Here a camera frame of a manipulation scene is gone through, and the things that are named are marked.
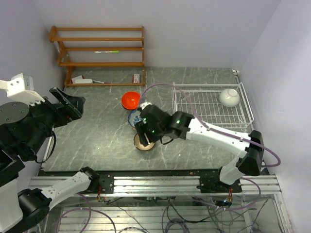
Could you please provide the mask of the white ribbed bowl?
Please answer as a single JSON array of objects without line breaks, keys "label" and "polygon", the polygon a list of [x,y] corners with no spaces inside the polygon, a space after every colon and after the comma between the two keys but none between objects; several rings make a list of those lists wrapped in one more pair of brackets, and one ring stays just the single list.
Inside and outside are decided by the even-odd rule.
[{"label": "white ribbed bowl", "polygon": [[235,89],[225,89],[219,95],[220,103],[228,108],[237,106],[240,102],[240,95]]}]

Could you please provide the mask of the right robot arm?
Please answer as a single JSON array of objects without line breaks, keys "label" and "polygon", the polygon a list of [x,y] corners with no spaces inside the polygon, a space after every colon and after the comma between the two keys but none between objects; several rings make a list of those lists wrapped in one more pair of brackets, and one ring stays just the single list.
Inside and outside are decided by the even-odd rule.
[{"label": "right robot arm", "polygon": [[235,155],[227,165],[212,170],[200,181],[198,188],[203,192],[226,192],[241,177],[260,175],[264,148],[259,131],[228,130],[181,111],[170,115],[149,102],[141,104],[138,112],[141,121],[135,123],[135,128],[145,147],[168,137],[169,142],[183,139],[208,143]]}]

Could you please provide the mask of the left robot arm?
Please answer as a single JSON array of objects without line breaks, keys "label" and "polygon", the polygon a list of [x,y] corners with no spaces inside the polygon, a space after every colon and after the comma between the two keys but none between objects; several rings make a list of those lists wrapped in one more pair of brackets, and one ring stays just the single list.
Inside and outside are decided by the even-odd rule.
[{"label": "left robot arm", "polygon": [[85,98],[54,87],[48,99],[25,98],[0,108],[0,230],[22,233],[38,224],[57,204],[79,192],[93,193],[104,186],[104,176],[89,167],[72,177],[42,189],[19,191],[17,179],[25,162],[37,161],[37,152],[54,129],[82,117]]}]

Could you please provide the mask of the brown bowl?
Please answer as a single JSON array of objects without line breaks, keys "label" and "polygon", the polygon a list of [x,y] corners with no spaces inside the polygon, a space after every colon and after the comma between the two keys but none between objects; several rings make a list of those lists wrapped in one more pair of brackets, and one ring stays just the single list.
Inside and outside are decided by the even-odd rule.
[{"label": "brown bowl", "polygon": [[152,143],[149,143],[147,146],[144,146],[140,140],[139,140],[139,135],[138,134],[135,134],[134,136],[134,146],[138,149],[138,150],[141,150],[141,151],[149,151],[151,150],[154,146],[155,146],[155,143],[152,142]]}]

